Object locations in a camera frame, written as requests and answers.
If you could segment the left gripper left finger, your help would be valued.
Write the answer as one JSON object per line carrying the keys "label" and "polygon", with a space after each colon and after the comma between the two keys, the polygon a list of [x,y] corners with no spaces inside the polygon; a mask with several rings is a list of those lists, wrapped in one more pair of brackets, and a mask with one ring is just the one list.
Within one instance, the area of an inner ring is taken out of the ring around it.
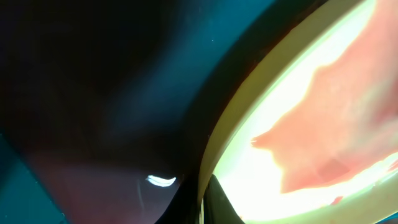
{"label": "left gripper left finger", "polygon": [[162,216],[155,224],[196,224],[199,218],[197,204],[198,178],[186,178]]}

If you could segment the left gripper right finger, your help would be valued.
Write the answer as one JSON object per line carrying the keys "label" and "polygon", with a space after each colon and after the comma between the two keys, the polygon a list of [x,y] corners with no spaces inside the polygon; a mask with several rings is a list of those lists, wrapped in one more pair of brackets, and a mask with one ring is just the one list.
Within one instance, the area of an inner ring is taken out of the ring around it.
{"label": "left gripper right finger", "polygon": [[203,203],[204,224],[244,224],[235,212],[215,175],[210,178]]}

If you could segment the green plate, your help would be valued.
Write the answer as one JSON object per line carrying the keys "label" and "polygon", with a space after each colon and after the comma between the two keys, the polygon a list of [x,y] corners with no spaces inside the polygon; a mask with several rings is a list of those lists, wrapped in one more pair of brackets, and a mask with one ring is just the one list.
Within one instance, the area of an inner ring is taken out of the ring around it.
{"label": "green plate", "polygon": [[397,0],[331,0],[242,82],[201,161],[244,223],[397,213]]}

